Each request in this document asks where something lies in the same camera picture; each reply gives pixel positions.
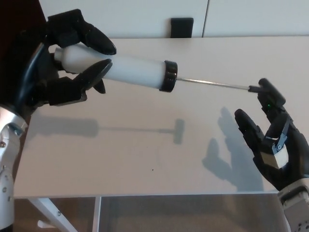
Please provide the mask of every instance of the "white table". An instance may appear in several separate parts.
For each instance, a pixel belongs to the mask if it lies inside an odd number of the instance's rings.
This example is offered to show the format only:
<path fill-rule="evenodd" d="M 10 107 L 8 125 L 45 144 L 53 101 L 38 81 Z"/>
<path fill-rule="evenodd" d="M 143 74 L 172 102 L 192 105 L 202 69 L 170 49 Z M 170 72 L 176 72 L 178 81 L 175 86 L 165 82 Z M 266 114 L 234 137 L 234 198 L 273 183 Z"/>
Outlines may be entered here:
<path fill-rule="evenodd" d="M 238 85 L 266 77 L 309 135 L 308 37 L 113 41 L 119 53 L 177 62 L 182 77 Z M 108 80 L 105 87 L 106 95 L 91 90 L 86 102 L 33 115 L 16 198 L 47 206 L 59 221 L 48 198 L 95 196 L 99 206 L 101 196 L 274 191 L 234 120 L 241 108 L 268 129 L 256 94 L 181 82 L 172 93 Z"/>

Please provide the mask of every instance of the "table leg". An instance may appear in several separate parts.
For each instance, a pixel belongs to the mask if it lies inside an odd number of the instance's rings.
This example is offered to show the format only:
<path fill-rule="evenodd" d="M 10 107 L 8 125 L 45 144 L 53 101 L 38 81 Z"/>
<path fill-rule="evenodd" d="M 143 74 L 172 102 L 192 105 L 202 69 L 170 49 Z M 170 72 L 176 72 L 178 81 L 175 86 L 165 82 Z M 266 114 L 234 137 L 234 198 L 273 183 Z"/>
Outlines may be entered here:
<path fill-rule="evenodd" d="M 101 203 L 102 203 L 102 197 L 96 197 L 95 210 L 94 210 L 94 213 L 93 213 L 92 232 L 98 232 L 98 230 L 99 230 Z"/>
<path fill-rule="evenodd" d="M 62 232 L 77 232 L 66 217 L 57 209 L 49 198 L 29 199 L 29 201 Z"/>

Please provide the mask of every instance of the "silver robotic arm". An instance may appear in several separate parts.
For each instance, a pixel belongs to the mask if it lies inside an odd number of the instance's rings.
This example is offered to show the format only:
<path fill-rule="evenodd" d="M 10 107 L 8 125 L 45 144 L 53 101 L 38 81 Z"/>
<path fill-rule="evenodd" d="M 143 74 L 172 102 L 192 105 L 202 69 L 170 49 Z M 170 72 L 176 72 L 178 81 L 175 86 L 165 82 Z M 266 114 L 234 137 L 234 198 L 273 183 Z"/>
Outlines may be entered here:
<path fill-rule="evenodd" d="M 257 98 L 271 123 L 268 131 L 264 135 L 241 109 L 235 120 L 257 169 L 279 191 L 291 231 L 309 232 L 309 145 L 283 107 L 285 98 L 268 80 L 259 84 L 264 91 Z"/>
<path fill-rule="evenodd" d="M 19 137 L 27 126 L 22 117 L 0 107 L 0 231 L 11 229 L 14 221 L 12 171 L 19 152 Z"/>

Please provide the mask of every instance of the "metal rod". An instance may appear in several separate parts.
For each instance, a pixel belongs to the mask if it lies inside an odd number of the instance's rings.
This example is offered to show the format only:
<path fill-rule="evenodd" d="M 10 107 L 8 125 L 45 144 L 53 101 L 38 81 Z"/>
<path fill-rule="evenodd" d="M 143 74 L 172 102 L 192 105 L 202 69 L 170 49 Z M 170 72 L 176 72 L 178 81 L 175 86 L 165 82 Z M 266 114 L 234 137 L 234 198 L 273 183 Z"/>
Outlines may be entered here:
<path fill-rule="evenodd" d="M 248 91 L 249 87 L 247 86 L 238 86 L 238 85 L 230 85 L 230 84 L 223 84 L 223 83 L 216 83 L 211 81 L 203 81 L 203 80 L 193 80 L 193 79 L 185 79 L 185 78 L 177 78 L 178 81 L 186 81 L 186 82 L 192 82 L 192 83 L 198 83 L 198 84 L 205 84 L 210 86 L 220 86 L 220 87 L 226 87 L 226 88 L 236 88 L 236 89 L 243 89 Z"/>

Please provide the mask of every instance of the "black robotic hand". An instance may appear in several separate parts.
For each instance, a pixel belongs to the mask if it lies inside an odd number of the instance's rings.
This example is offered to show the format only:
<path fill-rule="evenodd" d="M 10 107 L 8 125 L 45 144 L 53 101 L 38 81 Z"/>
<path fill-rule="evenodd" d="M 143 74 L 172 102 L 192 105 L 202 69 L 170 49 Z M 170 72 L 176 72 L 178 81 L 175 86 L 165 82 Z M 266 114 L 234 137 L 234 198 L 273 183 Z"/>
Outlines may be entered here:
<path fill-rule="evenodd" d="M 110 59 L 92 65 L 74 79 L 59 78 L 58 71 L 63 68 L 54 61 L 49 46 L 64 48 L 79 42 L 106 55 L 116 54 L 110 39 L 85 22 L 78 9 L 48 17 L 42 28 L 20 32 L 0 61 L 0 105 L 26 119 L 44 104 L 85 101 L 85 92 L 92 87 L 105 93 L 102 78 L 112 66 Z"/>
<path fill-rule="evenodd" d="M 235 112 L 235 120 L 259 172 L 277 190 L 282 190 L 309 177 L 309 146 L 284 109 L 285 98 L 267 79 L 261 79 L 259 85 L 264 91 L 257 98 L 271 123 L 265 136 L 243 110 Z"/>

